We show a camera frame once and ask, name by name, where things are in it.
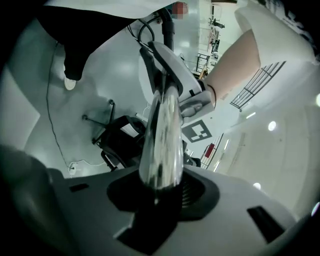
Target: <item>person's leg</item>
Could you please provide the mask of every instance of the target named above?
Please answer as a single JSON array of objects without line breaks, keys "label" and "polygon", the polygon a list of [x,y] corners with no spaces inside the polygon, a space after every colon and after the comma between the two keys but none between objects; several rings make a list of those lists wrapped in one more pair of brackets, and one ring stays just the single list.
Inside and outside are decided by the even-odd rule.
[{"label": "person's leg", "polygon": [[56,6],[44,6],[37,18],[44,29],[64,45],[65,87],[68,90],[81,79],[90,54],[135,21],[97,11]]},{"label": "person's leg", "polygon": [[221,99],[259,68],[257,43],[252,30],[249,30],[222,55],[205,82],[214,88],[216,99]]}]

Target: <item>black pants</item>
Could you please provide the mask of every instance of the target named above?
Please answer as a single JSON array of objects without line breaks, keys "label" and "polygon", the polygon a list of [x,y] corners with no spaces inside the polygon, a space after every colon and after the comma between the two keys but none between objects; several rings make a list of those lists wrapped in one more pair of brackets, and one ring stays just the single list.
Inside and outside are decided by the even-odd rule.
[{"label": "black pants", "polygon": [[89,55],[135,21],[97,11],[56,6],[43,6],[37,19],[50,36],[64,45],[64,74],[76,81],[81,79]]}]

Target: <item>gray floor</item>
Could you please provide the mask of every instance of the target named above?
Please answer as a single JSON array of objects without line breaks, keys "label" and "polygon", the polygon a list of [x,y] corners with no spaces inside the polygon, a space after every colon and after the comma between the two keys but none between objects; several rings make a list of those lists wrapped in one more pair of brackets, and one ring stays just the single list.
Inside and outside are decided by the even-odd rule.
[{"label": "gray floor", "polygon": [[[198,1],[189,1],[189,9],[198,10]],[[139,21],[133,25],[136,34]],[[152,24],[157,41],[162,41],[161,26]],[[195,61],[198,53],[199,12],[175,20],[175,49],[187,61]],[[142,40],[150,40],[147,29]],[[33,21],[21,35],[8,66],[21,91],[40,113],[25,151],[39,159],[47,167],[59,169],[69,177],[68,168],[56,145],[46,106],[46,91],[51,58],[55,41],[43,30],[38,21]],[[91,164],[103,162],[101,149],[91,144],[99,127],[82,120],[82,115],[106,122],[111,107],[109,99],[116,103],[115,117],[143,112],[147,102],[138,80],[139,44],[127,30],[122,30],[99,47],[88,59],[82,79],[72,91],[64,88],[64,48],[58,45],[54,53],[49,85],[49,108],[58,142],[67,164],[86,160]],[[79,163],[73,177],[107,172],[104,164],[89,166]]]}]

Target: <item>person's arm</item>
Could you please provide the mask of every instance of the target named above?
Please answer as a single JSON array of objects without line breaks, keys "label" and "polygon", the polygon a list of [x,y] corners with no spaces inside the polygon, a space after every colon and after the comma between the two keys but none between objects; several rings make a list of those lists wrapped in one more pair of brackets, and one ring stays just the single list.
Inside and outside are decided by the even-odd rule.
[{"label": "person's arm", "polygon": [[213,87],[216,99],[221,99],[242,81],[254,75],[260,65],[254,34],[252,30],[248,30],[228,48],[205,78],[207,90],[211,91],[214,99]]}]

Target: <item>office chair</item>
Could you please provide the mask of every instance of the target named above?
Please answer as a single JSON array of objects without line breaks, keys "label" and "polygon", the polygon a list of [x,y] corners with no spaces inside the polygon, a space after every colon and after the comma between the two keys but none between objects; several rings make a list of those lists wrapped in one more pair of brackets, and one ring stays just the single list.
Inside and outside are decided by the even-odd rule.
[{"label": "office chair", "polygon": [[93,120],[87,115],[83,115],[82,119],[104,127],[104,131],[93,138],[92,143],[102,149],[101,157],[113,172],[119,164],[127,168],[140,162],[146,128],[136,117],[123,115],[114,120],[116,104],[112,99],[109,103],[112,109],[108,124]]}]

